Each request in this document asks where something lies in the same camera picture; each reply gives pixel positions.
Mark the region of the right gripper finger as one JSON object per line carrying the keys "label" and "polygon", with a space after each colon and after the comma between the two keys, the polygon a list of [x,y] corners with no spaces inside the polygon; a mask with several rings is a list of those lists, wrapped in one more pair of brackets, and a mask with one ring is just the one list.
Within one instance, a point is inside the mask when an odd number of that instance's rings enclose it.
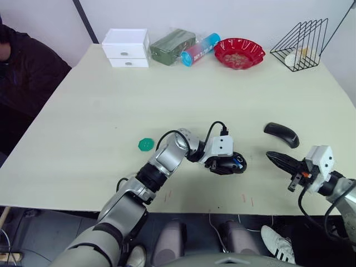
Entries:
{"label": "right gripper finger", "polygon": [[268,155],[268,159],[278,168],[294,175],[297,173],[300,162],[288,155]]}
{"label": "right gripper finger", "polygon": [[287,154],[282,154],[275,151],[266,152],[267,158],[277,167],[300,167],[301,161],[298,161]]}

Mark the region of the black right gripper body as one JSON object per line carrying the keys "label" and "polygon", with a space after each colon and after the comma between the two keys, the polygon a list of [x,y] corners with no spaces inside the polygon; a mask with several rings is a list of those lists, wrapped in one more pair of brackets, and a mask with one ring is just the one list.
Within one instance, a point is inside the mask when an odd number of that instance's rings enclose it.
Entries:
{"label": "black right gripper body", "polygon": [[297,185],[308,189],[318,176],[318,167],[305,159],[302,161],[294,160],[291,162],[290,174],[289,191],[294,192]]}

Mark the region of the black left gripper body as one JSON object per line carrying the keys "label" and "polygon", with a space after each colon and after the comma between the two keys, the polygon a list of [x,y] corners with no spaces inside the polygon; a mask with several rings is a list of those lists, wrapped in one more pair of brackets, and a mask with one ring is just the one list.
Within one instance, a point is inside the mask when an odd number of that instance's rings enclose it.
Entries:
{"label": "black left gripper body", "polygon": [[222,157],[210,157],[205,161],[205,167],[215,174],[224,174],[225,169],[221,166],[223,160]]}

